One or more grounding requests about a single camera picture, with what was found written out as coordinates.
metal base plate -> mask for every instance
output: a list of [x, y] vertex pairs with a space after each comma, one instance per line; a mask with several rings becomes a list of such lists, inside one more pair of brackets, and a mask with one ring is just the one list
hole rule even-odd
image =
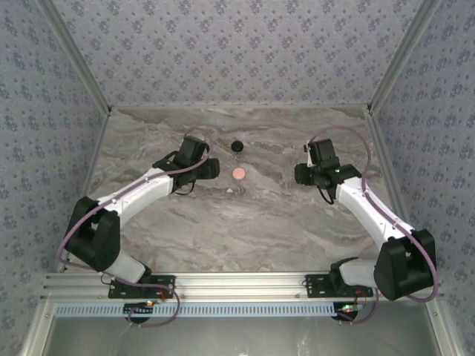
[[[175, 288], [175, 276], [173, 275], [151, 275], [147, 284], [163, 284], [172, 289]], [[166, 289], [133, 287], [128, 284], [111, 281], [109, 287], [110, 299], [172, 299], [173, 295]]]
[[305, 287], [308, 298], [337, 298], [337, 297], [362, 297], [357, 291], [362, 291], [366, 297], [373, 296], [373, 290], [368, 287], [354, 286], [347, 295], [340, 295], [333, 288], [328, 274], [307, 274], [305, 276]]

aluminum frame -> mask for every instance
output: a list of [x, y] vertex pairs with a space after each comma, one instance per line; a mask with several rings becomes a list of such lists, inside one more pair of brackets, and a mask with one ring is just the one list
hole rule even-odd
[[[327, 272], [209, 272], [163, 273], [177, 276], [176, 290], [186, 302], [293, 302], [312, 301], [302, 282], [306, 274]], [[426, 295], [420, 291], [416, 295]], [[97, 273], [50, 273], [41, 290], [40, 303], [24, 343], [21, 356], [41, 355], [45, 349], [51, 323], [58, 303], [117, 303], [123, 300], [107, 298], [108, 286], [100, 281]], [[464, 356], [454, 323], [448, 311], [444, 294], [427, 303], [427, 312], [436, 335], [442, 356]], [[381, 296], [381, 302], [388, 301]], [[321, 298], [314, 301], [348, 301], [352, 298]], [[391, 303], [406, 303], [401, 298]]]

gray marble tabletop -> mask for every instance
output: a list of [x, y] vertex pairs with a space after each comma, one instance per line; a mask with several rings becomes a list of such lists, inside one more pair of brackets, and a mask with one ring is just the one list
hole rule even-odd
[[[331, 108], [181, 108], [113, 111], [90, 196], [101, 197], [141, 176], [177, 150], [183, 134], [214, 140], [220, 176], [194, 191], [152, 203], [122, 229], [122, 248], [154, 271], [319, 271], [345, 257], [376, 255], [376, 247], [342, 205], [298, 185], [294, 166], [320, 128], [345, 124], [370, 140], [361, 110]], [[346, 131], [330, 131], [341, 163], [362, 170], [366, 153]], [[236, 154], [231, 143], [244, 143]], [[377, 159], [372, 189], [387, 202]], [[232, 178], [242, 167], [246, 177]]]

black motor joint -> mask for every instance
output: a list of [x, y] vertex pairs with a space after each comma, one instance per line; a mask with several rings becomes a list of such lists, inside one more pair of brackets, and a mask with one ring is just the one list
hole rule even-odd
[[295, 181], [326, 190], [331, 201], [336, 198], [338, 184], [349, 178], [361, 178], [361, 174], [352, 165], [340, 165], [331, 139], [309, 142], [304, 146], [304, 151], [310, 155], [312, 167], [308, 167], [306, 163], [296, 165]]
[[[209, 145], [194, 136], [186, 136], [178, 151], [173, 151], [156, 161], [152, 167], [163, 171], [176, 171], [197, 164], [205, 151], [209, 151]], [[173, 191], [195, 183], [199, 179], [214, 179], [220, 174], [220, 162], [217, 158], [209, 158], [199, 167], [192, 171], [181, 174], [170, 174], [173, 178]]]

pink cable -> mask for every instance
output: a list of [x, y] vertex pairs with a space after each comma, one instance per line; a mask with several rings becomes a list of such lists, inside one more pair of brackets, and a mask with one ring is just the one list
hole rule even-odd
[[[195, 168], [198, 168], [200, 167], [204, 162], [206, 162], [206, 160], [211, 156], [213, 150], [214, 150], [214, 146], [213, 146], [213, 142], [211, 140], [207, 141], [208, 143], [208, 146], [209, 146], [209, 149], [208, 149], [208, 152], [206, 153], [206, 155], [198, 162], [198, 163], [195, 163], [194, 165], [191, 165], [187, 168], [183, 168], [183, 169], [177, 169], [175, 171], [169, 171], [169, 172], [159, 172], [157, 174], [153, 174], [151, 175], [150, 177], [148, 177], [148, 180], [152, 180], [152, 179], [156, 179], [156, 178], [159, 178], [159, 177], [162, 177], [162, 176], [168, 176], [168, 175], [172, 175], [172, 174], [181, 174], [181, 173], [186, 173], [186, 172], [189, 172], [189, 171], [192, 171], [194, 170]], [[83, 224], [85, 223], [88, 219], [90, 219], [93, 215], [95, 215], [95, 213], [97, 213], [99, 210], [101, 210], [102, 208], [104, 208], [105, 206], [109, 205], [112, 203], [112, 199], [120, 199], [121, 197], [124, 197], [126, 194], [130, 193], [131, 191], [139, 188], [141, 185], [144, 185], [144, 184], [147, 184], [147, 180], [146, 179], [142, 179], [140, 180], [139, 182], [131, 185], [129, 188], [125, 189], [124, 191], [120, 192], [119, 194], [117, 194], [114, 198], [110, 198], [109, 200], [103, 202], [102, 204], [99, 204], [97, 207], [95, 207], [94, 209], [92, 209], [91, 211], [89, 211], [85, 216], [83, 216], [81, 219], [79, 219], [79, 221], [74, 224], [74, 226], [71, 228], [71, 230], [66, 234], [65, 238], [63, 241], [61, 241], [61, 243], [59, 244], [59, 247], [58, 247], [58, 251], [56, 252], [56, 258], [63, 262], [65, 265], [69, 265], [69, 266], [75, 266], [75, 267], [80, 267], [80, 268], [85, 268], [85, 269], [90, 269], [90, 270], [93, 270], [91, 267], [89, 266], [86, 266], [86, 265], [82, 265], [80, 263], [74, 263], [74, 262], [70, 262], [70, 261], [67, 261], [65, 259], [62, 258], [62, 253], [63, 251], [65, 250], [65, 246], [68, 244], [69, 240], [71, 239], [71, 237], [74, 235], [74, 233], [76, 233], [77, 229]], [[180, 311], [180, 297], [178, 296], [177, 292], [172, 289], [172, 288], [169, 288], [168, 286], [165, 286], [163, 284], [141, 284], [141, 283], [132, 283], [132, 282], [128, 282], [127, 280], [122, 280], [120, 278], [117, 278], [116, 279], [118, 281], [120, 281], [121, 283], [124, 283], [124, 284], [128, 284], [130, 286], [134, 286], [134, 287], [142, 287], [142, 288], [159, 288], [159, 289], [165, 289], [167, 291], [170, 291], [176, 298], [177, 298], [177, 308], [175, 310], [175, 313], [167, 320], [161, 322], [161, 323], [153, 323], [153, 324], [147, 324], [147, 325], [143, 325], [142, 327], [152, 327], [152, 326], [163, 326], [163, 325], [166, 325], [166, 324], [169, 324], [171, 323], [173, 320], [175, 320], [177, 318], [177, 315], [178, 315], [178, 312]], [[131, 313], [129, 313], [128, 315], [128, 321], [131, 323], [131, 314], [132, 314], [132, 311]]]
[[[419, 241], [417, 241], [416, 238], [409, 231], [404, 229], [394, 219], [392, 219], [389, 215], [387, 215], [386, 212], [383, 209], [381, 209], [381, 207], [373, 200], [373, 198], [370, 196], [370, 193], [367, 191], [366, 179], [367, 179], [367, 172], [371, 164], [371, 150], [366, 139], [364, 139], [364, 137], [354, 128], [351, 128], [346, 125], [331, 125], [317, 131], [317, 133], [313, 135], [313, 137], [309, 140], [309, 142], [312, 142], [317, 136], [322, 135], [322, 133], [327, 132], [328, 130], [332, 130], [334, 128], [351, 131], [363, 142], [364, 148], [366, 149], [366, 153], [367, 153], [367, 163], [364, 166], [363, 173], [361, 174], [361, 188], [363, 190], [364, 196], [366, 197], [367, 201], [377, 210], [377, 212], [379, 212], [380, 215], [383, 216], [383, 218], [385, 218], [391, 225], [394, 225], [400, 232], [402, 232], [415, 245], [415, 247], [417, 247], [417, 249], [421, 252], [422, 256], [424, 257], [425, 262], [427, 262], [429, 266], [430, 272], [432, 274], [432, 279], [433, 279], [432, 293], [430, 293], [430, 295], [426, 298], [418, 298], [412, 295], [408, 295], [407, 297], [411, 300], [414, 300], [420, 303], [426, 303], [426, 302], [431, 301], [433, 298], [436, 297], [437, 292], [439, 291], [439, 275], [437, 274], [437, 270], [436, 270], [435, 265], [432, 262], [432, 259], [430, 258], [426, 250], [422, 247], [422, 245], [419, 243]], [[373, 314], [374, 313], [370, 313], [368, 317], [364, 318], [363, 320], [364, 321], [368, 320], [371, 316], [373, 316]]]

